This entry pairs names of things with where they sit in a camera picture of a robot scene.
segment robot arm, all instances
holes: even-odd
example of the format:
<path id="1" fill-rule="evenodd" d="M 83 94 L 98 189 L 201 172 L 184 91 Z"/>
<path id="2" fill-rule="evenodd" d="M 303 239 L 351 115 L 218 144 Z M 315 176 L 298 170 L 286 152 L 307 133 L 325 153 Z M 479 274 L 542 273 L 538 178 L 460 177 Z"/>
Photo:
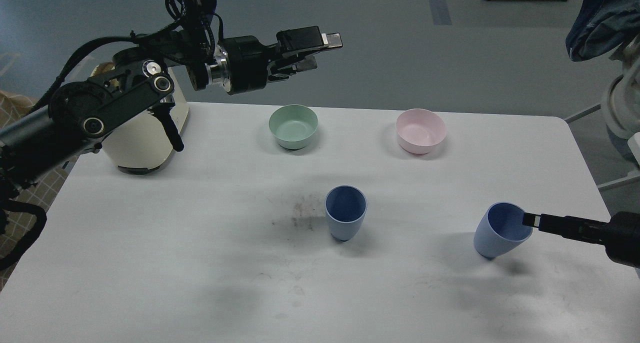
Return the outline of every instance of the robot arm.
<path id="1" fill-rule="evenodd" d="M 620 211 L 611 221 L 524 213 L 522 224 L 574 241 L 603 245 L 615 263 L 640 268 L 640 214 Z"/>
<path id="2" fill-rule="evenodd" d="M 77 154 L 97 153 L 114 129 L 144 111 L 160 121 L 173 149 L 183 150 L 169 115 L 174 103 L 165 99 L 174 91 L 169 67 L 185 66 L 194 90 L 217 85 L 233 95 L 317 68 L 315 54 L 343 46 L 339 33 L 320 33 L 317 26 L 280 31 L 277 42 L 268 46 L 253 36 L 224 38 L 222 18 L 215 13 L 217 0 L 165 0 L 165 6 L 172 24 L 149 35 L 132 31 L 129 37 L 84 44 L 30 113 L 0 129 L 0 208 L 36 216 L 34 228 L 0 259 L 0 270 L 18 261 L 46 221 L 41 207 L 11 199 L 50 170 Z M 218 44 L 211 30 L 213 17 L 219 19 Z M 82 58 L 113 42 L 135 47 L 113 56 L 113 70 L 62 85 Z M 0 210 L 0 234 L 6 224 Z"/>

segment floor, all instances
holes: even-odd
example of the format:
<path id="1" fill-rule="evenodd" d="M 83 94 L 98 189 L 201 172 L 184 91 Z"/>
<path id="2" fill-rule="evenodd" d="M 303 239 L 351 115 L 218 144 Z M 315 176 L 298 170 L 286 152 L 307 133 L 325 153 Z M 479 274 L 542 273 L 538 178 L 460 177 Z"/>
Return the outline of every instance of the floor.
<path id="1" fill-rule="evenodd" d="M 564 118 L 598 103 L 622 72 L 606 55 L 569 60 L 565 38 L 582 0 L 217 1 L 226 37 L 270 44 L 277 31 L 319 26 L 339 32 L 343 48 L 319 54 L 314 71 L 239 95 L 194 92 L 178 71 L 187 100 Z M 163 0 L 0 0 L 0 17 L 0 88 L 34 97 L 84 42 L 151 33 L 170 21 Z M 71 78 L 126 47 L 101 47 Z M 571 129 L 596 183 L 633 169 L 611 145 L 599 112 Z M 602 196 L 611 213 L 640 212 L 639 191 L 636 183 Z"/>

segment black handle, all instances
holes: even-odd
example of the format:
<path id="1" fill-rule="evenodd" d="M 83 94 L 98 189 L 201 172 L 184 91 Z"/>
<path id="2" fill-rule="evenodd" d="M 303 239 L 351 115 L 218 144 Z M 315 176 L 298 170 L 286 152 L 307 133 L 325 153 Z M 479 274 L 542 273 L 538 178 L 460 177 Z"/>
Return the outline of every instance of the black handle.
<path id="1" fill-rule="evenodd" d="M 173 103 L 158 104 L 151 108 L 151 115 L 153 115 L 158 121 L 160 121 L 160 124 L 162 124 L 164 133 L 166 134 L 166 137 L 169 138 L 169 142 L 171 143 L 174 151 L 182 152 L 183 149 L 185 149 L 185 143 L 183 143 L 178 127 L 176 127 L 174 120 L 169 114 L 173 106 Z"/>

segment blue cloth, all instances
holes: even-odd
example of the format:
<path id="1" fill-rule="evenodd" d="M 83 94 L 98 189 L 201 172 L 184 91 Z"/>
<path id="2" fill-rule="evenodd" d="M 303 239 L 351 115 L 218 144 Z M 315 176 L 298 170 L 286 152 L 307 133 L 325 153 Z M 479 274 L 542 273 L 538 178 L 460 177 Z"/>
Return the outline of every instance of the blue cloth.
<path id="1" fill-rule="evenodd" d="M 582 0 L 566 37 L 574 62 L 586 61 L 628 43 L 640 33 L 640 0 Z"/>

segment tilted blue cup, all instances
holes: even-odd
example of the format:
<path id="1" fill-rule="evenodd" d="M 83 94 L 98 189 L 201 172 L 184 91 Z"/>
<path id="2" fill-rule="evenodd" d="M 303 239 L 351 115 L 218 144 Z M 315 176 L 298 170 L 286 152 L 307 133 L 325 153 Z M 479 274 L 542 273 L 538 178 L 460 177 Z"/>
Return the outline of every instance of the tilted blue cup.
<path id="1" fill-rule="evenodd" d="M 522 224 L 524 210 L 510 202 L 497 202 L 487 209 L 480 220 L 473 247 L 483 257 L 503 255 L 526 241 L 533 228 Z"/>
<path id="2" fill-rule="evenodd" d="M 336 186 L 326 195 L 324 210 L 331 235 L 339 241 L 349 241 L 362 226 L 367 198 L 354 186 Z"/>

